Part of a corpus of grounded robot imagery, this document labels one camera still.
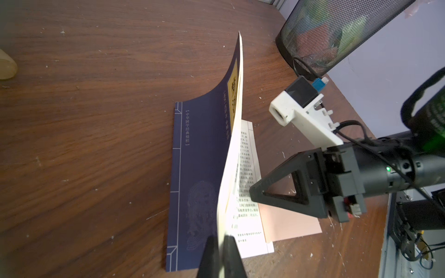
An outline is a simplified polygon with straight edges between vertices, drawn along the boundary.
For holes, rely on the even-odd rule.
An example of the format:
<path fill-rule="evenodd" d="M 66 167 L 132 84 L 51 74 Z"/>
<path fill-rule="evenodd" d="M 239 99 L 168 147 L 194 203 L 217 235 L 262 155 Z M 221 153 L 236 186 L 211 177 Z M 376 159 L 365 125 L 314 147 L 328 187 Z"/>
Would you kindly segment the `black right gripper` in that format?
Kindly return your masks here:
<path fill-rule="evenodd" d="M 365 199 L 426 185 L 426 153 L 412 139 L 350 142 L 300 152 L 250 187 L 251 200 L 347 222 Z"/>

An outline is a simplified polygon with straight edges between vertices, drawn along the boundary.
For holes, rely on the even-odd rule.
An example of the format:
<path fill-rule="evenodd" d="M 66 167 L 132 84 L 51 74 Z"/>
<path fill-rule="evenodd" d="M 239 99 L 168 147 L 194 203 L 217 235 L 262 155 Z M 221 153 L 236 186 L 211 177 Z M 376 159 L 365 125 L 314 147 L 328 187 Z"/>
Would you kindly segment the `dark blue paperback book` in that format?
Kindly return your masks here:
<path fill-rule="evenodd" d="M 242 258 L 271 254 L 249 188 L 260 178 L 253 125 L 243 120 L 243 41 L 210 92 L 175 105 L 167 272 L 196 269 L 210 236 L 233 236 Z"/>

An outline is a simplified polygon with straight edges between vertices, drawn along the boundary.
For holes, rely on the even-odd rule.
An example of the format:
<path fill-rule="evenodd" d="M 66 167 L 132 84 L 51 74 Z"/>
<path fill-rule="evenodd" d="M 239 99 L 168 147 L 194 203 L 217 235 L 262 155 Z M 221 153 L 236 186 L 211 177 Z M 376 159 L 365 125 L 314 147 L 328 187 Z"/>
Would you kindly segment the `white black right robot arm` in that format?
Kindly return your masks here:
<path fill-rule="evenodd" d="M 277 121 L 292 123 L 314 148 L 299 152 L 250 187 L 252 201 L 317 218 L 347 222 L 365 214 L 365 199 L 442 184 L 445 181 L 445 92 L 439 90 L 421 109 L 416 103 L 441 81 L 438 70 L 403 103 L 407 132 L 380 139 L 352 139 L 335 125 L 321 122 L 324 109 L 310 111 L 295 100 L 295 81 L 270 106 Z"/>

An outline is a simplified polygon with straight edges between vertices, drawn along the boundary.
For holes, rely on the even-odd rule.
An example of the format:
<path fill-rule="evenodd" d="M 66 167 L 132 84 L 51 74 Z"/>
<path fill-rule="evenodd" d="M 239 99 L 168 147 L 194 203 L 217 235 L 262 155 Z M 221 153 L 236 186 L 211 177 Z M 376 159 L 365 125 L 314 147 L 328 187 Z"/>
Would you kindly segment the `pink sticky note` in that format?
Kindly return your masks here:
<path fill-rule="evenodd" d="M 258 207 L 267 243 L 322 232 L 316 217 L 260 203 Z"/>

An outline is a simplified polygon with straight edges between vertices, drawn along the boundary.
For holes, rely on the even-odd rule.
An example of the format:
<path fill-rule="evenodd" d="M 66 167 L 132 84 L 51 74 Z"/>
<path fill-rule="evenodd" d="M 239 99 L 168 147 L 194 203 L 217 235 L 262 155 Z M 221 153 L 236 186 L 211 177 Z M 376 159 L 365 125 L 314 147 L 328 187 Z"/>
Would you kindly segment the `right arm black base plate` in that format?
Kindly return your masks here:
<path fill-rule="evenodd" d="M 419 251 L 415 246 L 420 231 L 444 230 L 445 217 L 430 200 L 412 200 L 398 192 L 391 197 L 388 233 L 408 261 L 414 261 Z"/>

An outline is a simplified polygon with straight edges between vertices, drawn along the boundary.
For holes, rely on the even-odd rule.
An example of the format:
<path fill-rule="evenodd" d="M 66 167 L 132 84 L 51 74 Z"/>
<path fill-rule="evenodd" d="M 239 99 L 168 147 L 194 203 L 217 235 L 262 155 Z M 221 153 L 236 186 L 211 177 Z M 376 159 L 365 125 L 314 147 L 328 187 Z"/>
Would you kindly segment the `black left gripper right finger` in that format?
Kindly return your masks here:
<path fill-rule="evenodd" d="M 247 278 L 241 255 L 233 236 L 225 235 L 222 246 L 222 270 L 224 278 Z"/>

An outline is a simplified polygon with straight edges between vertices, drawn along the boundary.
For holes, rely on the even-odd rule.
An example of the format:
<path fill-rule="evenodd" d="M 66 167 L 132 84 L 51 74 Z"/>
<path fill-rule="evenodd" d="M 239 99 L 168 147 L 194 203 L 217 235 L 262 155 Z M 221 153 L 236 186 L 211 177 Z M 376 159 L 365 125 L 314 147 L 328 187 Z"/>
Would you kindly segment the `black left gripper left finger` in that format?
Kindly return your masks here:
<path fill-rule="evenodd" d="M 216 236 L 208 237 L 199 264 L 197 278 L 218 278 L 219 277 L 219 244 Z"/>

